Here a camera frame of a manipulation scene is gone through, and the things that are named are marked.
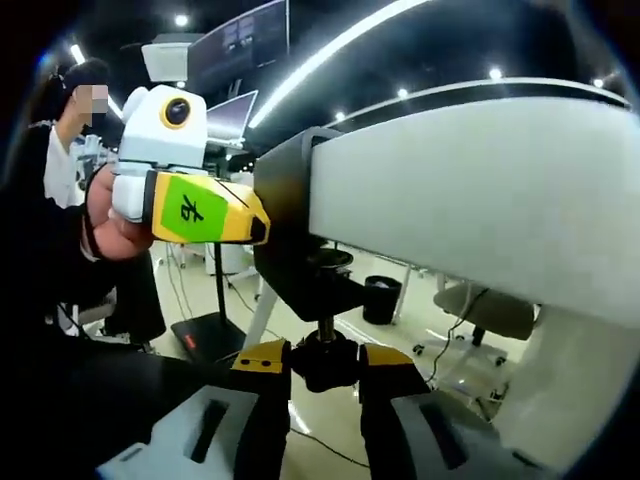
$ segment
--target black jacket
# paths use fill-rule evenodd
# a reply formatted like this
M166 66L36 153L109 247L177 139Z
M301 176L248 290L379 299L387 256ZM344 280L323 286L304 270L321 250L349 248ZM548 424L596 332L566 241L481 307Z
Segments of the black jacket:
M84 205L60 208L44 196L50 126L28 129L17 149L13 177L0 194L4 283L3 305L11 305L9 331L46 343L54 328L45 316L58 303L97 303L115 284L115 264L91 262L80 250Z

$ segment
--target cable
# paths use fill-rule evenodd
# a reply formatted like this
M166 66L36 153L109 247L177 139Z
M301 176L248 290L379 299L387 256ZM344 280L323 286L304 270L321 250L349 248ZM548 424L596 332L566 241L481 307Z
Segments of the cable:
M319 443L320 445L322 445L324 448L326 448L327 450L329 450L331 453L333 453L334 455L339 456L340 458L346 460L347 462L351 462L354 465L358 465L359 467L362 468L371 468L369 465L367 465L366 463L361 463L357 460L354 460L351 457L347 457L344 453L340 453L339 451L337 451L336 449L334 449L333 447L327 445L326 443L324 443L322 440L320 440L319 438L314 437L313 435L309 435L308 433L304 433L301 432L300 430L296 430L295 428L291 429L292 432L297 433L298 435L308 438L309 440L313 440L316 443Z
M167 272L169 273L169 281L171 282L173 293L176 295L176 301L178 302L178 307L180 307L180 313L182 314L182 319L186 320L187 316L184 314L184 309L182 308L182 302L180 301L180 295L178 294L178 289L176 288L176 284L173 282L173 276L171 275L171 258L174 258L174 257L169 253L168 243L165 244L165 251L167 255Z
M187 310L189 310L189 315L191 315L191 318L193 318L193 310L191 310L191 305L189 305L189 297L187 297L187 292L184 289L184 278L182 278L182 269L180 268L180 265L178 265L178 260L176 259L176 256L173 254L173 250L169 250L171 252L171 257L173 258L174 263L176 264L176 266L178 267L178 278L180 280L180 289L182 290L182 296L184 297L184 303L187 305Z
M236 295L238 296L238 298L240 299L240 301L242 302L242 304L247 308L247 310L249 310L251 313L255 314L256 311L251 308L249 306L249 304L247 303L247 301L244 299L244 297L240 294L240 291L236 288L236 286L231 283L231 282L227 282L229 284L229 288L231 288L231 290L233 290L234 292L236 292ZM273 335L276 338L279 338L281 340L286 340L286 338L284 338L282 335L278 335L276 332L274 332L273 330L270 330L268 328L265 328L265 332L270 333L271 335Z
M64 316L67 317L71 323L78 329L78 334L91 339L91 337L89 336L89 334L87 332L84 331L84 328L82 328L80 325L78 325L78 322L76 322L73 318L72 315L69 315L69 312L67 312L67 309L64 307L63 304L59 303L58 307L60 307L60 310L62 310L62 312L64 313Z
M226 360L229 360L229 359L231 359L231 358L233 358L233 357L237 357L241 352L242 352L242 350L237 350L237 351L235 351L235 352L230 353L229 355L225 355L224 357L217 359L217 360L216 360L215 362L213 362L213 363L214 363L214 364L216 364L216 363L222 363L222 362L224 362L224 361L226 361Z
M431 372L431 375L429 376L429 378L426 380L425 383L431 382L431 380L433 380L434 377L436 376L436 372L438 371L438 360L440 360L440 358L445 354L445 352L449 348L449 345L451 344L451 339L452 339L451 336L453 335L453 331L456 328L458 328L460 325L462 325L462 323L464 323L464 321L469 316L469 313L471 313L471 310L476 305L477 301L480 299L480 297L482 297L488 291L489 291L488 288L483 289L480 293L478 293L478 295L475 296L473 300L471 300L471 283L467 284L467 297L464 301L464 306L462 307L462 310L460 311L460 315L458 316L453 326L449 330L447 330L447 341L444 344L444 348L442 349L442 351L436 356L436 358L433 359L433 371Z

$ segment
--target white shirt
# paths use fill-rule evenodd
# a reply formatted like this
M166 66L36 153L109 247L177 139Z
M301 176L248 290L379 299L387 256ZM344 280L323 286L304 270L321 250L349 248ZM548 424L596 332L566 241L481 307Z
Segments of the white shirt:
M51 127L47 165L44 171L44 196L53 198L62 208L79 205L76 195L76 165L71 155L64 149L56 132Z

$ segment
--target black hair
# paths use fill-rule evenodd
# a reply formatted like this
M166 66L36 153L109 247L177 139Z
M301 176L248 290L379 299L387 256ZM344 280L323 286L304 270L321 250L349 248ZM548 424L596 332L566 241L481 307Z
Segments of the black hair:
M30 123L59 120L73 91L80 85L106 85L108 65L97 58L71 67L64 76L54 73L36 89Z
M98 58L90 58L79 65L74 65L64 74L64 85L69 92L73 92L80 85L107 85L107 83L109 83L109 66Z

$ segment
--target office chair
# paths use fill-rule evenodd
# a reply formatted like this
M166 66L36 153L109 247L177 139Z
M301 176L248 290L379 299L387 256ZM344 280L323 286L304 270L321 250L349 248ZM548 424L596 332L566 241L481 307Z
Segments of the office chair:
M434 297L434 303L446 313L459 317L464 312L468 295L468 285L460 283L439 291ZM493 372L494 390L499 391L507 382L501 367L507 361L507 352L500 348L482 343L486 332L495 333L502 337L527 340L533 331L535 315L533 305L496 290L480 285L472 285L470 291L469 308L462 320L475 325L470 337L454 335L448 348L463 352L460 359L444 375L438 375L436 383L448 384L448 379L470 360L475 360L488 366ZM416 355L421 355L426 346L443 349L447 339L429 338L414 346ZM456 382L451 385L465 394L464 385Z

